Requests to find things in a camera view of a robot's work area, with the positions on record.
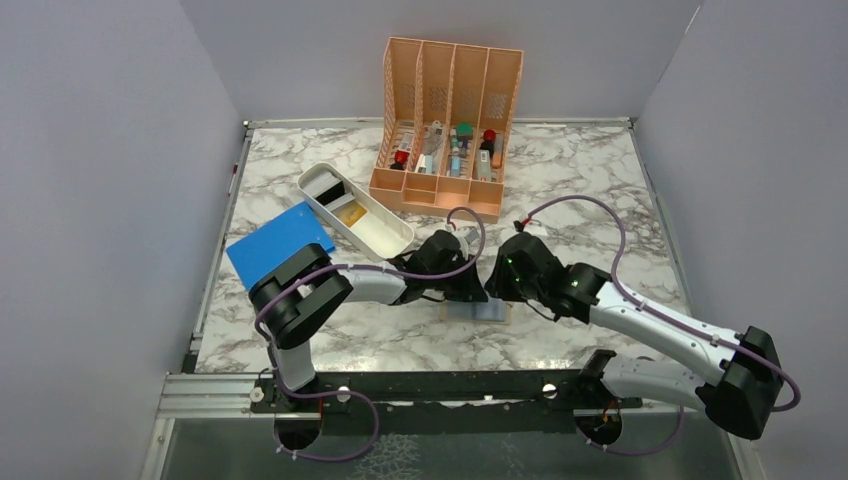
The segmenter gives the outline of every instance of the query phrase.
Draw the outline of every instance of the blue box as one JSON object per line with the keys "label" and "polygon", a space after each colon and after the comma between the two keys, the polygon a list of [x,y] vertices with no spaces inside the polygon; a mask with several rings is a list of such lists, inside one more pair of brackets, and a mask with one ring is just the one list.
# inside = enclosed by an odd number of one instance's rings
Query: blue box
{"label": "blue box", "polygon": [[310,243],[321,245],[327,253],[336,249],[309,205],[301,202],[227,247],[227,256],[249,292],[265,275]]}

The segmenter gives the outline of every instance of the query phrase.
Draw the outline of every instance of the orange desk organizer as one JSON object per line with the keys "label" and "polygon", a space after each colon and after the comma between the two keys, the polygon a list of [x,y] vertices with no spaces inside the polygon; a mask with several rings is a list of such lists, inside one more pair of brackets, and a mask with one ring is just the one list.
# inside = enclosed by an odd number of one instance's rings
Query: orange desk organizer
{"label": "orange desk organizer", "polygon": [[[383,141],[371,174],[371,196],[391,210],[426,215],[444,216],[453,207],[468,206],[484,221],[497,222],[523,62],[520,50],[390,38],[383,57]],[[445,126],[439,169],[433,174],[416,173],[425,126],[435,120]],[[449,131],[463,122],[474,129],[468,155],[462,159],[466,175],[451,177]],[[495,154],[500,157],[492,162],[491,182],[474,180],[474,159],[485,130],[503,138],[501,152]],[[414,135],[406,170],[392,170],[389,167],[405,133]]]}

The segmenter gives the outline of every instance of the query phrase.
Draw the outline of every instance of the red cap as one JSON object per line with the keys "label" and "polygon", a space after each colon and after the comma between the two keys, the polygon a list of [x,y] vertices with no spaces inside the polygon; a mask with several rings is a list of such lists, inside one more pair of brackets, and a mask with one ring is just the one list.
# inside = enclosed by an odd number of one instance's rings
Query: red cap
{"label": "red cap", "polygon": [[404,152],[403,150],[395,152],[395,162],[406,163],[407,160],[409,160],[409,152]]}

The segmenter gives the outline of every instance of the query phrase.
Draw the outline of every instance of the white tray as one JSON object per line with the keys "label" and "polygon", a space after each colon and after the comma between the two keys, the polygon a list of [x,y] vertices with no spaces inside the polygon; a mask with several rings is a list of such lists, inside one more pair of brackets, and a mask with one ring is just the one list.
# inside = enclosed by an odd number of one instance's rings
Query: white tray
{"label": "white tray", "polygon": [[[339,178],[345,190],[352,193],[356,201],[366,210],[365,215],[350,228],[303,190],[304,185],[327,171]],[[297,187],[306,203],[319,217],[375,262],[403,253],[415,240],[415,231],[408,223],[374,200],[329,163],[318,163],[303,172],[297,179]]]}

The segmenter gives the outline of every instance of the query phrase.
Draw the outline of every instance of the gray wall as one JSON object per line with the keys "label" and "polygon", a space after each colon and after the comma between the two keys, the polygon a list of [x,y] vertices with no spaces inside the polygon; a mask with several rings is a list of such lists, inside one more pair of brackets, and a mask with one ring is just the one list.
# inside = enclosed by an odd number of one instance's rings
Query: gray wall
{"label": "gray wall", "polygon": [[138,477],[240,145],[176,0],[76,3],[0,14],[4,479]]}
{"label": "gray wall", "polygon": [[636,116],[700,0],[182,0],[250,120],[383,115],[389,36],[526,51],[516,115]]}
{"label": "gray wall", "polygon": [[694,312],[770,331],[804,392],[759,443],[772,479],[848,468],[846,24],[844,0],[707,0],[636,129]]}

